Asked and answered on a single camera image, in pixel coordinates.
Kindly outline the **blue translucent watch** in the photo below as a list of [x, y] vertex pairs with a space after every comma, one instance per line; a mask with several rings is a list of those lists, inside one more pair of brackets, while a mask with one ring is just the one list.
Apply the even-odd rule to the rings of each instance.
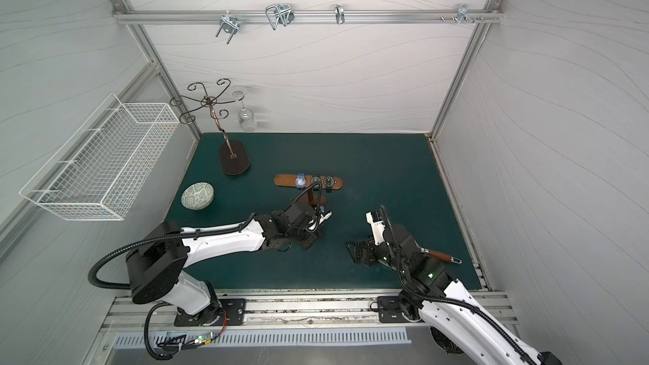
[[307, 179], [305, 173], [299, 173], [295, 180], [295, 186], [297, 189], [305, 189], [307, 187]]

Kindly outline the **slim black analog watch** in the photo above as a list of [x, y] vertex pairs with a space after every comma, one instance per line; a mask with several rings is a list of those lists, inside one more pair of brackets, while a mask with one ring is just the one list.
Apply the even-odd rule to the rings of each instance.
[[336, 187], [336, 178], [332, 176], [325, 176], [322, 180], [326, 192], [331, 192]]
[[324, 179], [323, 179], [323, 177], [321, 175], [313, 175], [311, 177], [311, 179], [310, 179], [310, 185], [313, 188], [316, 188], [316, 189], [319, 189], [319, 190], [323, 189], [323, 187], [324, 187]]

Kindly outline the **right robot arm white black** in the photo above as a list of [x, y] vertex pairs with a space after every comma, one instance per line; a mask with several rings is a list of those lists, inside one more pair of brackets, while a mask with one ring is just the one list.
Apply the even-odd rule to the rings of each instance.
[[409, 322], [424, 322], [447, 353], [465, 354], [477, 364], [560, 364], [550, 351], [522, 341], [486, 310], [451, 273], [449, 260], [424, 248], [385, 209], [366, 214], [371, 235], [350, 242], [356, 264], [381, 264], [396, 273], [402, 290], [397, 304]]

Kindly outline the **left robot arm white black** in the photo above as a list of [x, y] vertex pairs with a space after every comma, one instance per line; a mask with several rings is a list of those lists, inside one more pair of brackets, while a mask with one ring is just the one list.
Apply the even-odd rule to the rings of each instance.
[[244, 222], [226, 226], [192, 228], [165, 221], [148, 235], [145, 245], [127, 253], [131, 300], [140, 305], [165, 302], [196, 324], [213, 324], [222, 312], [216, 291], [211, 283], [189, 275], [186, 268], [232, 253], [279, 250], [291, 243], [307, 250], [331, 215], [324, 202], [315, 207], [298, 200], [284, 211], [253, 214]]

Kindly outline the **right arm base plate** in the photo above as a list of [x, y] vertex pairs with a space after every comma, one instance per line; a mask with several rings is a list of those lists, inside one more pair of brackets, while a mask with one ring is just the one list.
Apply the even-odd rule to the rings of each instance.
[[381, 324], [422, 322], [417, 307], [405, 297], [379, 296], [370, 308], [378, 314]]

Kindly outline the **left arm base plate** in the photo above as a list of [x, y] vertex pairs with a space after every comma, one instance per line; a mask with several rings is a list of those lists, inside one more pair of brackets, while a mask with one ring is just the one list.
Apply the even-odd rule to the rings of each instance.
[[243, 324], [247, 300], [244, 298], [225, 298], [212, 302], [197, 314], [187, 314], [177, 310], [173, 324], [177, 327], [208, 327]]

